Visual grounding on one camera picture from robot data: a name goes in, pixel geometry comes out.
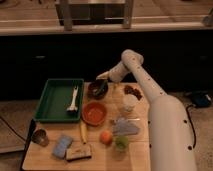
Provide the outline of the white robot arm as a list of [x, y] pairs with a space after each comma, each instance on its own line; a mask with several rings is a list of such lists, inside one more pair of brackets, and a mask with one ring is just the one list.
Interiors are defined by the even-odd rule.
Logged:
[[149, 102], [151, 171], [197, 171], [189, 119], [182, 102], [167, 94], [142, 67], [144, 57], [126, 49], [121, 61], [98, 75], [120, 83], [131, 73]]

